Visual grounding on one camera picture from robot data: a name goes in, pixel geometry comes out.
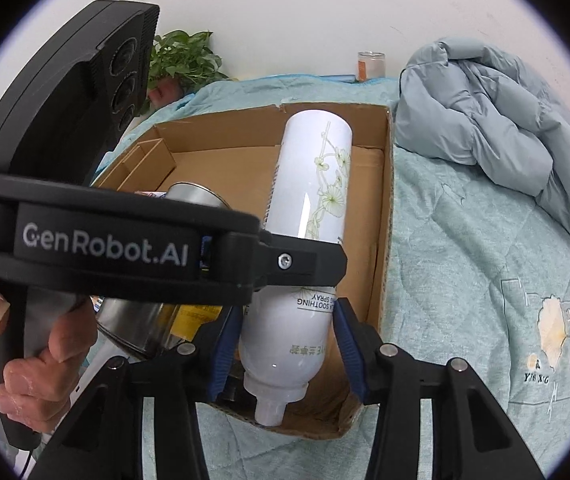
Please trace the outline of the potted green plant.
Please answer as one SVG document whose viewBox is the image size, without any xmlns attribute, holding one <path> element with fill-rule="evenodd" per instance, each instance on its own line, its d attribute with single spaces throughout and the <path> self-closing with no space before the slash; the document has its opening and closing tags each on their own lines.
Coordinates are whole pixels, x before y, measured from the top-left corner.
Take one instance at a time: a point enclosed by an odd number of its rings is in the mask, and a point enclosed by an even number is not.
<svg viewBox="0 0 570 480">
<path fill-rule="evenodd" d="M 189 34 L 175 29 L 154 38 L 143 110 L 159 110 L 229 76 L 223 61 L 210 48 L 211 30 Z"/>
</svg>

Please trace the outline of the light green quilt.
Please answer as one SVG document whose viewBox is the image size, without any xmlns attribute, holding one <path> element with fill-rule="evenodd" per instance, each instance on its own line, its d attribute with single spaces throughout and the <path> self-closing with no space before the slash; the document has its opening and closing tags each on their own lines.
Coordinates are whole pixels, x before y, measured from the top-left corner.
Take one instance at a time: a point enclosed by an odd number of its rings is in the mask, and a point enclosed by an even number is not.
<svg viewBox="0 0 570 480">
<path fill-rule="evenodd" d="M 160 122 L 302 102 L 392 107 L 397 81 L 346 84 L 285 76 L 218 82 L 126 134 L 97 170 Z M 468 359 L 549 478 L 570 450 L 570 236 L 531 197 L 471 166 L 393 148 L 391 261 L 381 336 L 415 358 Z M 539 318 L 564 322 L 550 365 Z M 345 437 L 311 441 L 250 426 L 199 405 L 211 479 L 363 479 L 378 409 Z"/>
</svg>

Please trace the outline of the brown cardboard box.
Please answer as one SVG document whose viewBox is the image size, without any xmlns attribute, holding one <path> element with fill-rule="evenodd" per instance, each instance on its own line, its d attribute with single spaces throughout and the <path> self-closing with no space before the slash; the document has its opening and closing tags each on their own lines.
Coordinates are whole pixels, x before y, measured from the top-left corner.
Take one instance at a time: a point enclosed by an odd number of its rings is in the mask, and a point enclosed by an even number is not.
<svg viewBox="0 0 570 480">
<path fill-rule="evenodd" d="M 343 249 L 346 276 L 338 285 L 355 315 L 381 325 L 392 217 L 391 119 L 387 107 L 324 103 L 352 131 L 350 180 Z M 121 192 L 164 191 L 189 181 L 218 193 L 234 209 L 263 217 L 287 120 L 306 104 L 269 105 L 247 110 L 163 119 L 142 134 L 97 177 L 99 188 Z M 337 344 L 306 397 L 285 411 L 279 434 L 312 440 L 336 439 L 350 429 L 361 403 L 351 393 Z"/>
</svg>

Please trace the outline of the grey-blue puffer jacket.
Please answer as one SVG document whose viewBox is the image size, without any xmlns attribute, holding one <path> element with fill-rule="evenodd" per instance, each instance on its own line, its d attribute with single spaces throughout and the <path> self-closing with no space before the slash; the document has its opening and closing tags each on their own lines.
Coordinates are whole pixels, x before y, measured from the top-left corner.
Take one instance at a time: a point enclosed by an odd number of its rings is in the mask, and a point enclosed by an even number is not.
<svg viewBox="0 0 570 480">
<path fill-rule="evenodd" d="M 427 44 L 401 72 L 393 116 L 401 148 L 479 167 L 570 233 L 570 111 L 517 56 L 476 39 Z"/>
</svg>

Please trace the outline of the silver metal can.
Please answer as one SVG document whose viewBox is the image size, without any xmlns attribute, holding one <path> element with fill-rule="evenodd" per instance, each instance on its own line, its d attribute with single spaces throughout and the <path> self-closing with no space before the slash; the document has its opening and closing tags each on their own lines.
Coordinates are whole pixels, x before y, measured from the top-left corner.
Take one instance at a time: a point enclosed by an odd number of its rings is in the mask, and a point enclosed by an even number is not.
<svg viewBox="0 0 570 480">
<path fill-rule="evenodd" d="M 151 359 L 189 340 L 201 323 L 218 316 L 218 307 L 198 307 L 192 314 L 181 315 L 174 300 L 184 298 L 186 281 L 166 276 L 143 281 L 141 292 L 130 292 L 125 299 L 105 298 L 98 308 L 98 329 L 113 346 L 137 359 Z"/>
</svg>

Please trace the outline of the white spray bottle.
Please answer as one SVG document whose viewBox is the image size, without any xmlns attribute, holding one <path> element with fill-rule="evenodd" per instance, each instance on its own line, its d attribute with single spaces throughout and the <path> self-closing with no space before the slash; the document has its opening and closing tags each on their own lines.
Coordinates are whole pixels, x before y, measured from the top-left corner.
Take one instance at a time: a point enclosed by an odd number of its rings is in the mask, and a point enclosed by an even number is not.
<svg viewBox="0 0 570 480">
<path fill-rule="evenodd" d="M 264 227 L 295 240 L 339 244 L 345 229 L 352 131 L 326 110 L 287 120 Z M 239 336 L 244 388 L 255 421 L 283 422 L 302 400 L 324 358 L 336 290 L 319 285 L 267 286 L 253 295 Z"/>
</svg>

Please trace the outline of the orange label glass jar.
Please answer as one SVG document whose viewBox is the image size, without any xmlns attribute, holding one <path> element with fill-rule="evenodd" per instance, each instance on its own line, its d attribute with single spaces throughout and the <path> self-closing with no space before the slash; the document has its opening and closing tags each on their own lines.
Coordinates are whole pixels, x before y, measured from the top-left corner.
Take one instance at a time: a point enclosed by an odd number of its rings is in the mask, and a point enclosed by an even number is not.
<svg viewBox="0 0 570 480">
<path fill-rule="evenodd" d="M 386 56 L 383 52 L 361 51 L 358 53 L 357 68 L 359 82 L 384 78 L 386 76 Z"/>
</svg>

